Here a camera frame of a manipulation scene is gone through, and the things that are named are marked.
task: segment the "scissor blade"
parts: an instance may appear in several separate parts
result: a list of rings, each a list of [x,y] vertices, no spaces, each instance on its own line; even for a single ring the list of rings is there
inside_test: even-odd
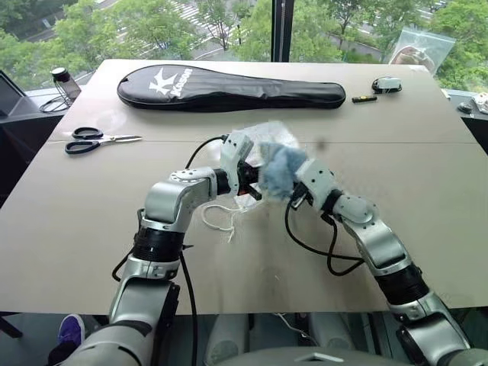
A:
[[[127,136],[116,136],[114,141],[116,143],[129,143],[131,141],[139,141],[139,140],[142,140],[143,138],[141,136],[131,136],[131,135],[127,135]]]

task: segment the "white string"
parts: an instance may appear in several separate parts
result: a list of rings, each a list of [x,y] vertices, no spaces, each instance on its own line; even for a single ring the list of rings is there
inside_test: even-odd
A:
[[[218,225],[215,225],[213,223],[208,222],[208,219],[205,217],[205,213],[210,208],[220,208],[222,211],[230,212],[231,213],[230,214],[230,227],[221,227],[221,226],[218,226]],[[236,231],[236,227],[234,226],[234,216],[237,213],[243,212],[245,210],[246,210],[245,208],[229,208],[229,207],[222,206],[221,204],[209,204],[208,206],[205,206],[204,209],[201,211],[201,220],[204,222],[205,225],[207,225],[211,229],[230,233],[229,238],[227,240],[227,242],[230,242],[232,240],[232,238],[234,237],[234,233]]]
[[[312,343],[314,345],[316,345],[317,347],[319,346],[319,343],[314,339],[312,338],[312,336],[306,334],[303,330],[301,329],[298,329],[298,328],[294,328],[293,326],[290,325],[290,323],[284,318],[284,315],[286,314],[282,314],[282,313],[273,313],[273,315],[276,315],[278,316],[281,320],[283,320],[283,323],[287,326],[287,328],[289,328],[290,330],[293,330],[294,332],[297,332],[299,333],[303,338],[306,338],[306,339],[309,339],[310,341],[312,341]]]

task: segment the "table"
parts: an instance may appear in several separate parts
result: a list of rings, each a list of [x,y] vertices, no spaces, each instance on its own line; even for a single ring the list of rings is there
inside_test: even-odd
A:
[[[348,98],[331,111],[222,114],[123,104],[117,83],[155,63],[162,62],[103,62],[0,210],[0,310],[106,313],[117,288],[111,270],[132,245],[136,210],[149,188],[181,169],[208,137],[269,120],[282,121],[310,155],[329,164],[345,189],[378,205],[448,306],[488,304],[488,160],[423,68],[188,61],[182,63],[242,75],[338,82]],[[403,90],[374,103],[351,103],[352,96],[370,94],[371,82],[383,75],[400,77]],[[144,141],[66,155],[71,131],[83,125],[139,134]],[[202,165],[218,166],[205,149],[194,161]],[[324,258],[295,245],[284,230],[283,204],[267,202],[238,215],[231,243],[227,234],[207,228],[199,213],[185,238],[195,245],[186,256],[199,313],[387,308],[365,266],[335,278]],[[330,241],[331,229],[308,207],[291,224],[311,246],[325,249]],[[357,253],[344,230],[337,247]],[[181,271],[176,281],[178,313],[188,314]]]

